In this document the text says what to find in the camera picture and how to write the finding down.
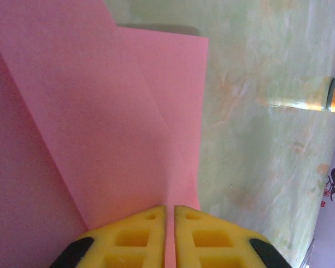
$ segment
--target folded pink paper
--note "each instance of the folded pink paper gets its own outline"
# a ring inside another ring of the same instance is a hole
[[[0,267],[48,267],[86,230],[0,56]]]
[[[199,209],[196,195],[208,39],[118,28],[138,58],[170,135],[182,153],[186,177],[169,184],[165,267],[174,267],[174,204]]]
[[[0,51],[88,227],[198,208],[206,39],[116,30],[96,2],[28,2],[0,3]],[[168,233],[173,267],[171,217]]]

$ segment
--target rectangular hole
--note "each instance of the rectangular hole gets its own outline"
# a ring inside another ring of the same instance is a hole
[[[149,240],[149,231],[141,229],[122,230],[116,237],[116,246],[146,247]]]
[[[149,216],[146,217],[146,219],[155,219],[156,215],[155,214],[151,214]]]
[[[195,247],[232,247],[229,236],[220,230],[194,231],[193,239]]]
[[[238,257],[203,256],[200,257],[201,268],[245,268]]]
[[[108,255],[105,259],[106,268],[142,268],[143,263],[141,255]]]
[[[186,219],[200,219],[199,216],[197,216],[197,215],[195,215],[195,214],[192,214],[192,213],[187,213],[187,214],[185,215],[185,218],[186,218]]]

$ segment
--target pink paper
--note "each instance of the pink paper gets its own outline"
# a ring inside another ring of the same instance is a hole
[[[48,267],[85,230],[0,56],[0,267]]]
[[[0,2],[0,51],[80,214],[94,228],[167,204],[174,267],[173,205],[199,207],[206,39],[116,30],[99,1],[29,2]]]
[[[135,50],[142,73],[188,171],[179,184],[174,182],[169,186],[168,204],[171,206],[168,208],[165,267],[174,267],[173,205],[185,204],[199,209],[196,183],[208,40],[124,27],[119,30]]]

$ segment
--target yellow plastic object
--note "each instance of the yellow plastic object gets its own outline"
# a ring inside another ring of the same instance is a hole
[[[77,268],[163,268],[166,207],[145,210],[85,233],[93,244]]]
[[[176,268],[265,268],[250,239],[262,235],[182,205],[175,207]]]

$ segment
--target green surface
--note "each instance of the green surface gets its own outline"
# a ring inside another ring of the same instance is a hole
[[[311,242],[335,143],[326,99],[335,0],[106,0],[117,23],[209,37],[203,211],[268,237],[293,267]]]

